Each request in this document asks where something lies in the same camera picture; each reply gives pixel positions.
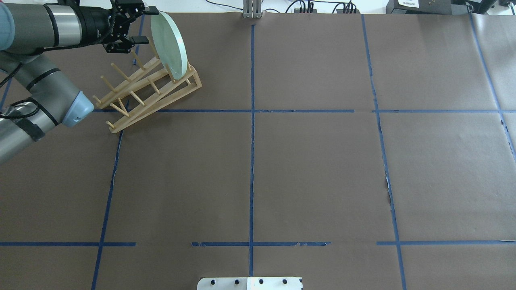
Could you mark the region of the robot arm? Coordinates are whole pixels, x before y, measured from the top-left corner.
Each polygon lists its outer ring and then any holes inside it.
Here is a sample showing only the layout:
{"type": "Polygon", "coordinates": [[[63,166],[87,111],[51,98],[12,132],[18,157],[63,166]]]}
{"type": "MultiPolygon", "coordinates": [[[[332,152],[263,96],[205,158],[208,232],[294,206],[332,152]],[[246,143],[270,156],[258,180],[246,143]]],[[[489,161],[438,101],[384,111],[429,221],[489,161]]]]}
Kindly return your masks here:
{"type": "Polygon", "coordinates": [[[26,99],[1,107],[1,163],[40,141],[53,128],[74,127],[94,105],[45,52],[102,45],[107,53],[127,54],[146,36],[128,35],[142,15],[158,15],[142,0],[112,0],[111,8],[82,6],[79,0],[46,4],[1,3],[1,85],[16,79],[26,99]]]}

